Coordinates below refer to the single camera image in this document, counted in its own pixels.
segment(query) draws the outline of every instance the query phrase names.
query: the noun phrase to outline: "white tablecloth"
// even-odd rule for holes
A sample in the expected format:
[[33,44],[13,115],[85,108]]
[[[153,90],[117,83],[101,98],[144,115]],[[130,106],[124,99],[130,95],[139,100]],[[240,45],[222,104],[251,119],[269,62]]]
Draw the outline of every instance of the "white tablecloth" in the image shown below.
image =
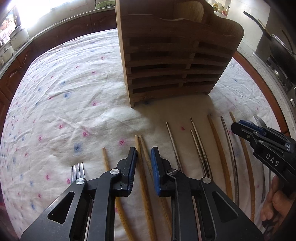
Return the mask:
[[[232,111],[237,120],[260,116],[279,130],[265,97],[244,69],[232,59],[209,94],[149,101],[130,108],[123,80],[117,30],[89,34],[64,43],[37,58],[25,74],[12,100],[1,141],[0,178],[5,205],[16,233],[23,231],[69,186],[70,167],[84,162],[88,180],[105,172],[102,147],[110,166],[116,167],[142,134],[150,149],[158,146],[163,158],[176,168],[165,122],[174,135],[188,177],[201,178],[193,143],[192,117],[212,168],[215,182],[225,191],[217,146],[207,120],[211,114],[219,131],[231,181],[230,154],[220,121],[230,132]],[[231,133],[239,171],[240,207],[250,217],[250,188],[239,139]],[[256,187],[255,224],[260,225],[261,165],[249,154]],[[153,183],[146,173],[158,240],[170,240]],[[266,169],[268,188],[268,171]],[[122,198],[137,240],[149,240],[139,176],[133,191]],[[115,240],[127,240],[115,215]]]

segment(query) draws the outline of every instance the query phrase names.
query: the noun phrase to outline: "kitchen cabinet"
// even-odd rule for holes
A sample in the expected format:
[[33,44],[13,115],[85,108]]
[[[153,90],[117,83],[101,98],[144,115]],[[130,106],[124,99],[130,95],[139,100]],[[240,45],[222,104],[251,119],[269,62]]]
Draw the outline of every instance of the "kitchen cabinet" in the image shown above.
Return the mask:
[[67,42],[74,38],[92,33],[91,18],[89,15],[74,19],[60,25],[62,41]]
[[12,100],[24,75],[25,71],[21,63],[15,59],[5,71],[0,81],[0,91],[2,91],[8,100]]
[[52,30],[42,34],[40,37],[34,40],[34,46],[37,49],[37,56],[45,53],[46,51],[63,43],[60,26],[53,28]]
[[117,28],[115,11],[109,10],[92,14],[91,25],[93,32]]
[[5,118],[10,106],[9,99],[0,91],[0,133],[2,134]]
[[38,51],[32,42],[19,54],[17,60],[20,62],[23,70],[26,71],[38,55]]

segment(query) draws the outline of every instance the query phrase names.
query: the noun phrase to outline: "countertop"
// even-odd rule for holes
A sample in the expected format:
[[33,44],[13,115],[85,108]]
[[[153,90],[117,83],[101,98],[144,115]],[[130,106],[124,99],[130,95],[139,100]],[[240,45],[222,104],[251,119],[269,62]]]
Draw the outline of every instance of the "countertop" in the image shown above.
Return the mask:
[[[71,18],[67,18],[63,21],[60,21],[56,24],[53,24],[52,26],[44,29],[40,33],[36,34],[34,37],[30,38],[28,42],[26,42],[22,47],[20,47],[18,50],[14,52],[14,55],[11,57],[11,59],[3,66],[3,68],[0,70],[0,78],[2,78],[5,71],[8,69],[8,67],[11,65],[11,63],[16,59],[16,57],[34,40],[43,35],[44,33],[52,30],[53,28],[62,25],[66,22],[69,22],[71,20],[74,20],[79,17],[83,17],[86,15],[90,15],[97,12],[103,12],[108,10],[113,10],[115,7],[107,7],[103,9],[97,9],[89,12],[85,12],[76,16],[73,16]],[[277,84],[277,81],[275,80],[275,77],[270,74],[265,64],[256,57],[255,54],[253,54],[253,50],[245,44],[243,41],[241,41],[240,45],[237,48],[237,51],[243,55],[250,64],[258,71],[258,73],[261,75],[261,77],[264,79],[268,87],[270,88],[271,92],[273,93],[274,97],[276,98],[283,115],[286,119],[290,135],[293,139],[296,139],[296,123],[295,123],[295,117],[293,115],[293,110],[291,103],[287,99],[286,95],[284,94],[284,90]]]
[[49,26],[48,28],[44,29],[43,31],[39,32],[38,34],[36,34],[35,36],[33,36],[32,38],[30,38],[28,40],[28,42],[26,42],[24,45],[22,45],[20,48],[18,48],[17,50],[14,51],[13,56],[9,59],[9,61],[7,63],[5,63],[5,65],[2,67],[2,69],[0,70],[0,78],[2,78],[3,74],[5,73],[5,71],[8,69],[8,67],[11,65],[11,63],[16,59],[17,56],[19,56],[19,54],[34,40],[37,39],[38,37],[40,37],[41,35],[45,34],[46,32],[52,30],[53,28],[60,26],[66,22],[69,22],[71,20],[74,20],[76,18],[80,18],[86,15],[90,15],[93,13],[97,13],[97,12],[104,12],[104,11],[108,11],[108,10],[114,10],[115,7],[106,7],[106,8],[101,8],[101,9],[96,9],[96,10],[92,10],[89,12],[84,12],[78,15],[75,15],[73,17],[67,18],[65,20],[62,20],[58,23],[55,23],[51,26]]

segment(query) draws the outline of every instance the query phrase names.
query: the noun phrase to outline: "human hand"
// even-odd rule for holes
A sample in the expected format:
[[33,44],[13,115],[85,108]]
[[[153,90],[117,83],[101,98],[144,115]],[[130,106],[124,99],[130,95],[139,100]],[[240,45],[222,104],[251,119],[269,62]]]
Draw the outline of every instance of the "human hand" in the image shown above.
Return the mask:
[[274,217],[275,210],[278,211],[278,215],[274,217],[273,222],[274,228],[272,233],[278,229],[285,217],[287,216],[293,201],[295,199],[295,193],[293,193],[289,198],[281,191],[280,180],[277,176],[274,176],[271,188],[266,196],[263,208],[260,212],[260,217],[262,221],[270,220]]

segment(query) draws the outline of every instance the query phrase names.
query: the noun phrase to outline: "metal fork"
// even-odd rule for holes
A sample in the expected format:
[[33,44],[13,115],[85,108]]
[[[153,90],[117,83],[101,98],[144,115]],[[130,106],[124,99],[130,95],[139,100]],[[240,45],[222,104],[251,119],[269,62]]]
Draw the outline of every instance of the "metal fork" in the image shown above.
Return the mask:
[[83,162],[81,165],[77,163],[74,166],[71,166],[71,183],[73,183],[77,178],[85,178]]

